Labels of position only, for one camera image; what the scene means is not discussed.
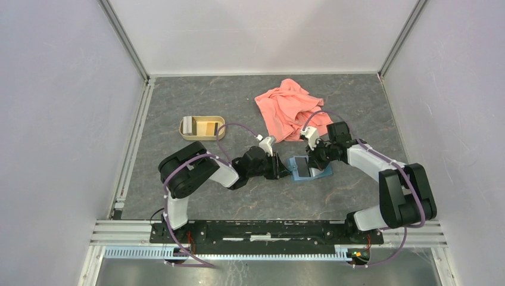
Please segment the blue card holder wallet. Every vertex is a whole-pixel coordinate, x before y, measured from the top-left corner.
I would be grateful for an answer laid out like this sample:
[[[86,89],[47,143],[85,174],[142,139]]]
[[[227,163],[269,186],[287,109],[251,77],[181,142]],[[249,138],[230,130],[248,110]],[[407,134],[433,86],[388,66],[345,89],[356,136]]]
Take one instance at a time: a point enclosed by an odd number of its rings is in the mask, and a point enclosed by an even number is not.
[[[297,172],[297,165],[295,162],[296,157],[298,157],[298,156],[293,156],[288,159],[288,169],[291,171],[291,178],[295,182],[312,181],[314,179],[324,178],[324,177],[333,175],[332,167],[331,167],[331,165],[328,165],[324,170],[319,170],[317,168],[309,167],[311,177],[310,178],[301,178],[298,176],[298,172]]]

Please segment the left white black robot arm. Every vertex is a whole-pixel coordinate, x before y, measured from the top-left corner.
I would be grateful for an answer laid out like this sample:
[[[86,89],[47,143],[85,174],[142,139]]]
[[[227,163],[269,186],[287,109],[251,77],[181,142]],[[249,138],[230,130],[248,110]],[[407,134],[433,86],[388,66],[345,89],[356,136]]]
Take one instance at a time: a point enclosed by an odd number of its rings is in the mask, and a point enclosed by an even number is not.
[[[195,141],[163,159],[158,171],[165,199],[164,234],[173,243],[186,238],[189,197],[203,183],[213,181],[236,190],[253,177],[277,180],[291,174],[278,153],[272,150],[271,143],[265,140],[230,163],[210,153],[202,142]]]

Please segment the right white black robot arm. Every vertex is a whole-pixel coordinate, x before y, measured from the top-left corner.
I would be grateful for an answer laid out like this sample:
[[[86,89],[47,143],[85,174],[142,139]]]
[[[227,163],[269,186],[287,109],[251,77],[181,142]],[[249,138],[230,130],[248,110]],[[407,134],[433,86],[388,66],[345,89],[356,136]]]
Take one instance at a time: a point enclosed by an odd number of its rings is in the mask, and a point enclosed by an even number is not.
[[[376,229],[422,227],[436,218],[437,206],[425,168],[418,163],[404,164],[353,138],[345,122],[327,126],[327,140],[317,128],[306,126],[300,138],[307,141],[308,166],[325,169],[332,161],[355,167],[378,183],[379,203],[374,207],[349,213],[344,236],[359,243]]]

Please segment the grey card stack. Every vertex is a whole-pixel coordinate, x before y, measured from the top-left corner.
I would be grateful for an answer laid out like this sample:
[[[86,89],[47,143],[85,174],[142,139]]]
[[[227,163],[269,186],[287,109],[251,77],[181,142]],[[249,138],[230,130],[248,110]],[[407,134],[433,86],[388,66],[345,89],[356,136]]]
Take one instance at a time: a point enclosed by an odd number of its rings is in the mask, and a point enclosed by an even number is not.
[[[193,116],[184,116],[182,119],[182,135],[195,136],[197,134],[197,123]]]

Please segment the pink crumpled cloth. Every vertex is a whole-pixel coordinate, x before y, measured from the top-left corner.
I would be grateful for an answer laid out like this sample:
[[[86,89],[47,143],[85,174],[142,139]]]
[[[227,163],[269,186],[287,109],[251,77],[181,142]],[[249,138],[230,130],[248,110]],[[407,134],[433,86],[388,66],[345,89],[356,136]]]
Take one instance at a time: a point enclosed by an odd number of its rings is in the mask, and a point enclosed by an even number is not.
[[[333,123],[322,109],[324,100],[313,97],[296,81],[284,79],[280,86],[254,98],[263,116],[267,131],[276,142],[299,142],[300,132],[307,123],[316,127],[320,135],[327,134],[326,126]]]

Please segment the beige oval tray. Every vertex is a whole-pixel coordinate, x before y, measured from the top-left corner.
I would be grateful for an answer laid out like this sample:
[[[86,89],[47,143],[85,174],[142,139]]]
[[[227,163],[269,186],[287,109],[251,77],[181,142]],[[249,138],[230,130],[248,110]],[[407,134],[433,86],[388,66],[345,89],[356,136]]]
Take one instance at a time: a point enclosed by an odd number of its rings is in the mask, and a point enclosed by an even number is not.
[[[220,116],[193,116],[197,123],[197,134],[195,136],[182,135],[182,120],[180,122],[179,133],[187,141],[215,141],[222,139],[225,135],[225,120]]]

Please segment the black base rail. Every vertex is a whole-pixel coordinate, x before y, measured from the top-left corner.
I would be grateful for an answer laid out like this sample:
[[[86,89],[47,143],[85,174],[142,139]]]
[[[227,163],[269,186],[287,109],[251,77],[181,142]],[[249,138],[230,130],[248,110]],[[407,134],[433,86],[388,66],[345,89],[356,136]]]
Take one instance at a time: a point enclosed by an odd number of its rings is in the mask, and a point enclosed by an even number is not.
[[[333,254],[384,243],[379,231],[358,231],[331,220],[193,220],[175,230],[176,239],[204,254]]]

